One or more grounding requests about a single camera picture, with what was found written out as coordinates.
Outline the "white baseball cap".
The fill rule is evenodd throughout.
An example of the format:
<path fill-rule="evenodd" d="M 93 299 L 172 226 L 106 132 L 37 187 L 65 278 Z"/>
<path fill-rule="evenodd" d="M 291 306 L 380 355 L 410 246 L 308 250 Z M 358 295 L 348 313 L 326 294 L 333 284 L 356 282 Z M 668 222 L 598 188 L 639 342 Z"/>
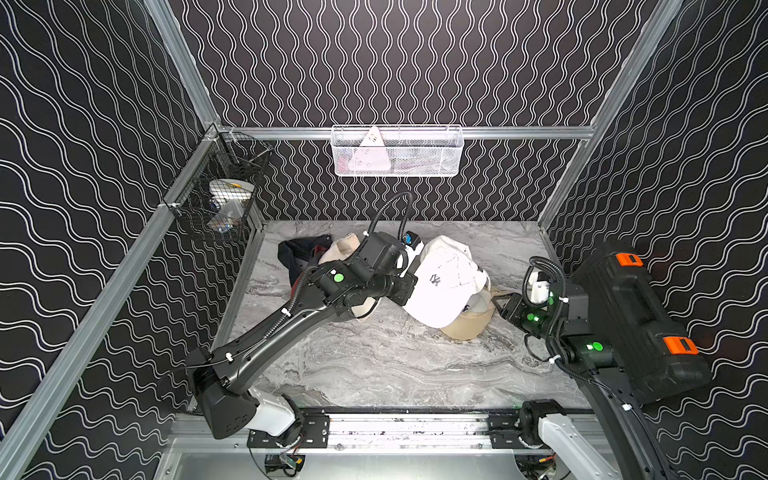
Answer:
<path fill-rule="evenodd" d="M 455 321 L 470 298 L 490 283 L 470 248 L 445 235 L 430 240 L 418 260 L 417 282 L 403 309 L 432 328 Z"/>

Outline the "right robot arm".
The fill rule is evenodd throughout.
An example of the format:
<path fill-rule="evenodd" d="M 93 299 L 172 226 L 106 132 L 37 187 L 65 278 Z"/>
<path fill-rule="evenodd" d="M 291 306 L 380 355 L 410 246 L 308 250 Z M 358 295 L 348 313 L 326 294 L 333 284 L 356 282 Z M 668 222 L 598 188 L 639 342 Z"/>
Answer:
<path fill-rule="evenodd" d="M 527 401 L 520 441 L 551 448 L 572 479 L 675 479 L 643 416 L 645 405 L 709 382 L 706 361 L 650 285 L 640 257 L 597 251 L 574 273 L 533 256 L 525 276 L 544 286 L 496 296 L 498 313 L 546 349 L 544 361 L 575 380 L 615 455 L 609 463 L 581 439 L 553 400 Z"/>

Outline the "cream baseball cap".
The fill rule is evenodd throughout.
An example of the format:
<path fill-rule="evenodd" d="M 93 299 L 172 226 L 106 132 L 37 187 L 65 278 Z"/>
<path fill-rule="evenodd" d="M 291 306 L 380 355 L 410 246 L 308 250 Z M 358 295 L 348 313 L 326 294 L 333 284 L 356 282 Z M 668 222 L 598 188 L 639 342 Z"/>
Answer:
<path fill-rule="evenodd" d="M 360 240 L 358 236 L 355 233 L 349 233 L 332 242 L 330 248 L 320 257 L 319 264 L 322 265 L 334 260 L 345 260 L 350 257 L 359 246 Z M 363 304 L 353 306 L 351 311 L 355 318 L 362 321 L 372 313 L 376 308 L 376 305 L 377 301 L 372 297 L 368 297 Z"/>

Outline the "navy baseball cap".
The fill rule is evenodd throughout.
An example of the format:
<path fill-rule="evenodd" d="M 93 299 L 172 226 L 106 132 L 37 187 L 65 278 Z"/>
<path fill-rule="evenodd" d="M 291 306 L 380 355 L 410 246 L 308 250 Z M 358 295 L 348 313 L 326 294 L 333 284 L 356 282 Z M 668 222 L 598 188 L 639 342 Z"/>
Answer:
<path fill-rule="evenodd" d="M 330 235 L 300 237 L 279 243 L 277 259 L 288 270 L 291 286 L 295 285 L 306 268 L 319 263 L 332 243 Z"/>

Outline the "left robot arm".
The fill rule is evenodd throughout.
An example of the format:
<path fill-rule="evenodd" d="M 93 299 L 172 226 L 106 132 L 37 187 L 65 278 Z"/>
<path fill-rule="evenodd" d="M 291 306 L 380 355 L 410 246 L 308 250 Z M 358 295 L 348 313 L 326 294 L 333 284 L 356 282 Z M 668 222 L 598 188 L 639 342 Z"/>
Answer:
<path fill-rule="evenodd" d="M 406 228 L 415 195 L 405 191 L 393 198 L 406 202 L 396 235 L 377 231 L 378 221 L 371 220 L 348 258 L 306 268 L 280 309 L 238 338 L 187 356 L 182 369 L 213 438 L 247 429 L 264 432 L 279 445 L 292 444 L 303 422 L 300 409 L 285 396 L 255 389 L 258 377 L 320 326 L 353 319 L 354 308 L 368 299 L 406 305 L 417 284 L 409 268 L 420 239 Z"/>

